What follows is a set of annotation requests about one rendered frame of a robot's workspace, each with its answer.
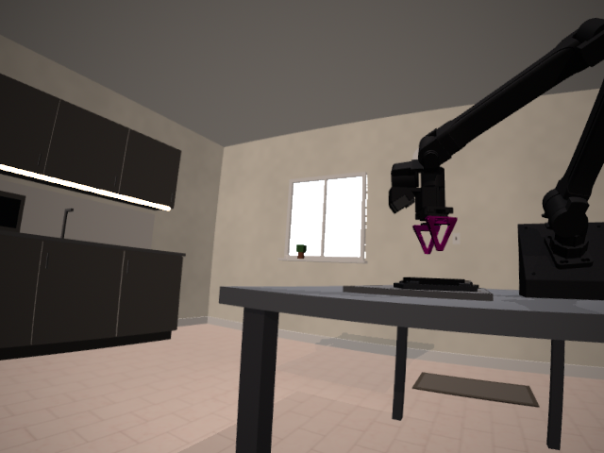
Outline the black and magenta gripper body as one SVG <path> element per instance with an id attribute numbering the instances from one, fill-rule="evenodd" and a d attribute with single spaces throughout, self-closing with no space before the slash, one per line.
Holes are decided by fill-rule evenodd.
<path id="1" fill-rule="evenodd" d="M 453 208 L 445 206 L 445 188 L 437 188 L 437 207 L 426 206 L 415 214 L 415 220 L 426 221 L 427 216 L 443 216 L 448 217 L 449 213 L 453 213 Z M 447 214 L 439 214 L 447 213 Z"/>

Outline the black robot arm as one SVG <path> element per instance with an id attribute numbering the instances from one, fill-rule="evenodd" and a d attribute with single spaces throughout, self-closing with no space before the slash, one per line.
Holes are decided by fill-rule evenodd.
<path id="1" fill-rule="evenodd" d="M 419 143 L 418 159 L 393 165 L 389 190 L 392 212 L 395 214 L 414 202 L 415 213 L 426 206 L 437 207 L 436 187 L 439 190 L 445 187 L 445 169 L 441 164 L 569 76 L 594 67 L 603 59 L 604 19 L 592 18 L 473 107 L 429 132 Z M 593 266 L 594 259 L 587 250 L 589 224 L 585 212 L 603 164 L 604 79 L 563 178 L 543 198 L 542 217 L 548 219 L 546 228 L 554 231 L 545 235 L 544 242 L 557 269 Z M 423 171 L 421 188 L 418 188 L 418 171 Z"/>

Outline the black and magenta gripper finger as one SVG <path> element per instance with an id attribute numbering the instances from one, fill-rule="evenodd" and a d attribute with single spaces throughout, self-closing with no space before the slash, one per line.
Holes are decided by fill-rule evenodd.
<path id="1" fill-rule="evenodd" d="M 447 243 L 447 240 L 454 228 L 454 226 L 457 223 L 458 218 L 456 217 L 443 217 L 443 216 L 427 216 L 425 218 L 427 225 L 428 225 L 428 230 L 430 232 L 432 241 L 435 245 L 435 248 L 437 251 L 444 251 L 445 249 L 445 245 Z M 445 232 L 444 238 L 441 242 L 441 244 L 439 244 L 438 238 L 437 238 L 437 234 L 436 234 L 436 230 L 435 230 L 435 226 L 434 225 L 448 225 L 447 230 Z"/>
<path id="2" fill-rule="evenodd" d="M 423 239 L 423 237 L 422 237 L 422 234 L 421 234 L 421 232 L 420 232 L 420 231 L 429 231 L 429 230 L 428 230 L 428 226 L 424 226 L 424 225 L 422 225 L 422 226 L 414 225 L 414 226 L 412 226 L 412 228 L 413 228 L 413 230 L 414 230 L 414 232 L 415 232 L 415 234 L 416 234 L 416 236 L 417 236 L 417 238 L 418 238 L 418 240 L 419 240 L 419 242 L 420 242 L 420 244 L 421 244 L 421 246 L 422 246 L 422 248 L 423 248 L 424 253 L 425 253 L 425 254 L 430 254 L 430 253 L 431 253 L 431 250 L 432 250 L 432 248 L 433 248 L 433 245 L 434 245 L 434 243 L 433 243 L 433 241 L 432 241 L 432 238 L 431 238 L 430 243 L 429 243 L 429 246 L 428 246 L 428 248 L 427 248 L 427 247 L 426 247 L 426 245 L 425 245 L 424 239 Z M 435 226 L 437 236 L 438 236 L 438 233 L 439 233 L 440 228 L 441 228 L 441 226 Z"/>

